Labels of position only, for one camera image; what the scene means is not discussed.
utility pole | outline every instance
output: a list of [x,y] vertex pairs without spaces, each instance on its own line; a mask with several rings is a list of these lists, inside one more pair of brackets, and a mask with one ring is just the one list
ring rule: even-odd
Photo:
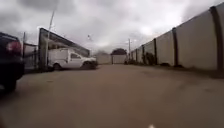
[[93,39],[92,39],[92,36],[91,35],[88,35],[88,40],[92,43],[93,42]]
[[26,32],[23,33],[23,58],[25,57],[26,50]]

parking lot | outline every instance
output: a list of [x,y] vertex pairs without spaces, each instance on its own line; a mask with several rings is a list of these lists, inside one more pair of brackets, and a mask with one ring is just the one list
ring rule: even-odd
[[223,128],[224,80],[105,65],[24,76],[0,100],[7,128]]

car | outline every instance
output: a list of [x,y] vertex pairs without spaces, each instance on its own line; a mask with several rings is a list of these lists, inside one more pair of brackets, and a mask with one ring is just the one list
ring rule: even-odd
[[21,43],[17,37],[0,32],[0,85],[4,92],[16,90],[16,83],[24,74]]
[[83,57],[72,48],[49,50],[48,62],[48,66],[54,70],[95,69],[98,65],[96,58]]

dark car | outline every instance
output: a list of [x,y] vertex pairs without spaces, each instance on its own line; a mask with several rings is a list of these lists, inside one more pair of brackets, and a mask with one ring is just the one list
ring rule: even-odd
[[17,37],[0,32],[0,85],[9,93],[24,74],[22,49]]

van wheel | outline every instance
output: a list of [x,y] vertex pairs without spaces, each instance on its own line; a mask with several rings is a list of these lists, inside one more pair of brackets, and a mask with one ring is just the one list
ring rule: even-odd
[[4,86],[5,93],[12,93],[16,90],[16,80],[4,82],[3,86]]
[[90,62],[84,62],[82,65],[82,69],[90,69],[91,68],[91,63]]
[[60,64],[54,64],[53,67],[54,67],[54,70],[55,70],[55,71],[59,71],[59,70],[62,69]]

